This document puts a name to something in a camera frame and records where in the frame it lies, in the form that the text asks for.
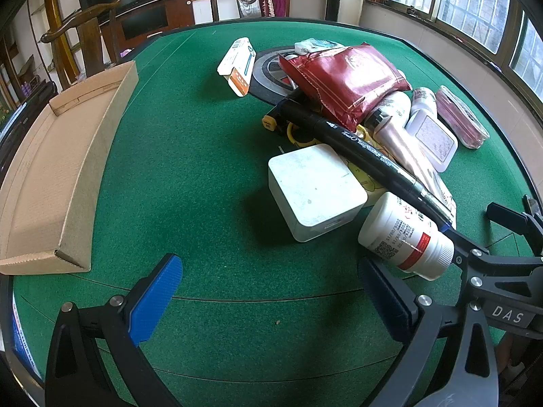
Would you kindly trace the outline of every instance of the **window frame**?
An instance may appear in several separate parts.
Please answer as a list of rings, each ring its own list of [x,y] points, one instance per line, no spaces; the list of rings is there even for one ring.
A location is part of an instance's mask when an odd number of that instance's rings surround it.
[[[415,9],[413,6],[407,6],[393,0],[386,0],[385,3],[387,6],[404,12],[410,16],[415,16],[422,19],[425,23],[433,25],[433,28],[441,31],[448,37],[453,37],[458,42],[461,42],[465,46],[469,47],[469,49],[472,50],[476,55],[487,61],[488,65],[493,65],[498,72],[501,72],[501,74],[525,98],[528,105],[541,119],[543,119],[543,101],[539,99],[537,94],[511,67],[512,59],[518,47],[522,47],[520,43],[520,33],[521,29],[523,28],[524,17],[526,16],[528,18],[528,14],[525,14],[519,0],[509,0],[506,25],[503,30],[500,45],[495,54],[464,32],[438,19],[437,14],[441,0],[432,0],[430,13],[425,13]]]

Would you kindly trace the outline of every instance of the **small white box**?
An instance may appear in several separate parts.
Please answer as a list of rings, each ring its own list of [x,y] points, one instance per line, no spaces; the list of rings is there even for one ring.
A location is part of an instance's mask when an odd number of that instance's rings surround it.
[[[299,242],[350,222],[368,199],[366,190],[326,144],[270,159],[268,182],[292,235]]]
[[[406,125],[406,131],[419,141],[420,150],[437,172],[444,172],[458,149],[458,140],[427,109],[418,110]]]
[[[249,92],[255,56],[249,38],[239,38],[230,46],[217,68],[218,74],[226,78],[228,85],[240,97]]]

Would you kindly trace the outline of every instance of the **red label stripe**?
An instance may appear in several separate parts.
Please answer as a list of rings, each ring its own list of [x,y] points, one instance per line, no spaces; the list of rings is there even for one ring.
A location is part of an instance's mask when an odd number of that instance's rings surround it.
[[[418,262],[419,259],[422,257],[429,243],[430,236],[426,233],[423,233],[413,252],[409,255],[409,257],[405,259],[405,261],[401,265],[398,265],[398,268],[404,271],[411,268],[411,266]]]

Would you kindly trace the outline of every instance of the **white pill bottle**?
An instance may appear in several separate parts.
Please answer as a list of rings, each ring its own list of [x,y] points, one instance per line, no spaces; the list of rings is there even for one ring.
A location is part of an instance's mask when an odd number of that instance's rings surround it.
[[[404,92],[392,92],[379,101],[368,118],[377,110],[384,116],[392,116],[392,121],[395,121],[398,126],[405,127],[411,111],[411,99]]]
[[[394,194],[383,194],[364,222],[358,242],[403,272],[435,280],[449,267],[454,244],[437,225]]]
[[[419,110],[426,110],[435,118],[438,117],[438,106],[435,103],[435,94],[427,87],[417,87],[413,90],[413,102],[411,103],[410,116],[413,116]]]

